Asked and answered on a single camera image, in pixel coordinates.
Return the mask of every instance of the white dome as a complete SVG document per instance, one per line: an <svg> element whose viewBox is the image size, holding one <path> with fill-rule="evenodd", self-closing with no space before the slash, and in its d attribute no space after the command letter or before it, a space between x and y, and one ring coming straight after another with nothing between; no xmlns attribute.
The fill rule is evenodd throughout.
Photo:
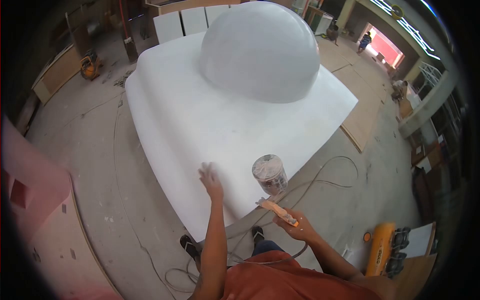
<svg viewBox="0 0 480 300"><path fill-rule="evenodd" d="M267 102L304 98L320 67L318 46L308 25L276 3L236 5L208 28L200 71L215 85Z"/></svg>

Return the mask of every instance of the foot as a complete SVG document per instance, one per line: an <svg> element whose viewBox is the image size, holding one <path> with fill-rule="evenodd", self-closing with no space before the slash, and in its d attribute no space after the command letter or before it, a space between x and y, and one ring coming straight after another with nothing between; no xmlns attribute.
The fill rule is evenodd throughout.
<svg viewBox="0 0 480 300"><path fill-rule="evenodd" d="M258 242L265 239L264 230L260 226L253 226L252 236L253 236L253 244L256 246Z"/></svg>
<svg viewBox="0 0 480 300"><path fill-rule="evenodd" d="M198 253L197 249L193 245L192 240L188 235L185 234L180 238L180 245L193 259L200 257L200 254Z"/></svg>

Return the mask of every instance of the worker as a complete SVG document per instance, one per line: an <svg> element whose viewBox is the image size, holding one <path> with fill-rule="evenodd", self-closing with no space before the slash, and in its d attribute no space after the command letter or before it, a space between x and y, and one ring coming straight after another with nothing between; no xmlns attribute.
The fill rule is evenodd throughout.
<svg viewBox="0 0 480 300"><path fill-rule="evenodd" d="M321 34L321 37L328 38L332 42L335 42L335 45L337 45L336 40L338 39L338 26L333 25L331 28L327 28L326 34Z"/></svg>
<svg viewBox="0 0 480 300"><path fill-rule="evenodd" d="M200 181L211 199L210 220L200 258L188 236L182 247L195 260L200 272L190 299L332 299L389 300L394 283L385 276L365 277L315 232L305 215L286 210L299 222L293 227L277 216L273 222L296 240L305 241L323 273L302 268L291 259L275 264L237 264L227 269L227 237L223 222L223 188L211 164L199 170ZM272 262L291 258L273 241L265 240L260 227L252 228L255 248L248 262Z"/></svg>
<svg viewBox="0 0 480 300"><path fill-rule="evenodd" d="M371 42L372 42L372 37L370 36L370 31L369 31L361 39L360 45L359 45L359 50L357 51L357 54L362 53L365 50L365 48L367 47L367 45Z"/></svg>
<svg viewBox="0 0 480 300"><path fill-rule="evenodd" d="M402 80L397 80L392 84L393 87L393 93L392 93L392 100L394 101L400 101L407 95L407 90L408 90L408 82L402 81Z"/></svg>

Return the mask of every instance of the white foam sculpture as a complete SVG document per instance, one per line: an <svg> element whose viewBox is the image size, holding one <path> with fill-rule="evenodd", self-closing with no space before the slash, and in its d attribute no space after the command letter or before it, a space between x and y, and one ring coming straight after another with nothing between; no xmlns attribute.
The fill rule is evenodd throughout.
<svg viewBox="0 0 480 300"><path fill-rule="evenodd" d="M291 178L357 103L320 65L307 24L263 1L144 51L125 89L150 166L196 241L210 216L202 162L216 164L228 226L268 196L252 175L256 159L278 155Z"/></svg>
<svg viewBox="0 0 480 300"><path fill-rule="evenodd" d="M304 98L320 66L308 25L269 2L221 14L205 33L200 57L200 71L214 84L275 103Z"/></svg>

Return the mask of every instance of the jeans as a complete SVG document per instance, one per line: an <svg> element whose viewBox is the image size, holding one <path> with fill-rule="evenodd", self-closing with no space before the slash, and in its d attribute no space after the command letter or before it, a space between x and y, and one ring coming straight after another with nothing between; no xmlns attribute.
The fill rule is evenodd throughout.
<svg viewBox="0 0 480 300"><path fill-rule="evenodd" d="M268 252L271 250L280 250L283 251L282 248L280 248L275 242L271 240L261 240L255 245L255 249L252 252L252 256L255 256L260 253Z"/></svg>

